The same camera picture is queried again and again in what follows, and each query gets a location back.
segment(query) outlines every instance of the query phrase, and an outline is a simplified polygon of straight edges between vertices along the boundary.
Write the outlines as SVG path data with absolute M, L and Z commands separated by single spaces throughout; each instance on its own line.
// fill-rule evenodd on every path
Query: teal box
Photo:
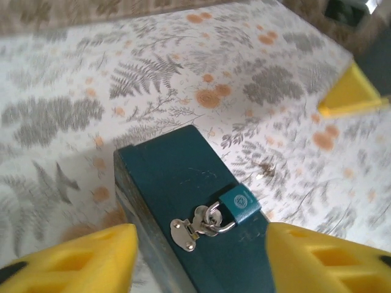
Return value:
M 161 292 L 275 292 L 265 244 L 268 221 L 250 198 L 247 205 L 256 212 L 245 221 L 232 207 L 235 201 L 224 198 L 235 188 L 241 195 L 249 190 L 195 127 L 117 150 L 114 171 L 117 198 L 137 226 L 140 250 Z M 219 199 L 223 219 L 237 217 L 239 225 L 215 237 L 200 235 L 192 252 L 179 247 L 170 233 L 172 220 L 191 221 L 196 207 Z

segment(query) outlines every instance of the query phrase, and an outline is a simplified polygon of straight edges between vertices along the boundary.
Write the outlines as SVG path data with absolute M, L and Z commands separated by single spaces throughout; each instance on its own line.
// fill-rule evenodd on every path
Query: white patterned sheet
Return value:
M 391 114 L 316 111 L 350 62 L 274 0 L 0 40 L 0 265 L 122 223 L 113 151 L 188 124 L 272 221 L 391 250 Z

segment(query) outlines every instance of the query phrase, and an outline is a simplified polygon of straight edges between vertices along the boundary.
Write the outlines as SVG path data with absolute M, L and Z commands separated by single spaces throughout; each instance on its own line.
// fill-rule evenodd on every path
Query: metal latch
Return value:
M 217 209 L 224 205 L 231 213 L 233 222 L 221 227 L 222 214 Z M 254 194 L 243 184 L 236 186 L 219 197 L 219 201 L 211 206 L 199 206 L 194 211 L 193 221 L 189 219 L 174 219 L 170 223 L 171 236 L 174 242 L 186 251 L 193 251 L 196 248 L 196 240 L 199 234 L 209 237 L 217 236 L 230 231 L 237 225 L 242 224 L 246 219 L 256 212 L 260 212 L 260 204 Z

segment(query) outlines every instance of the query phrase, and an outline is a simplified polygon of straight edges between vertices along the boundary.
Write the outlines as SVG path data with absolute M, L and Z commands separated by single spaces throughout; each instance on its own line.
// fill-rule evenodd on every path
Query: yellow plastic piece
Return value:
M 123 224 L 27 255 L 0 293 L 128 293 L 137 232 Z
M 388 105 L 389 100 L 380 97 L 379 92 L 359 66 L 353 63 L 325 99 L 320 102 L 318 110 L 323 116 L 334 118 L 376 110 Z
M 270 223 L 266 249 L 277 293 L 391 292 L 391 253 L 285 223 Z

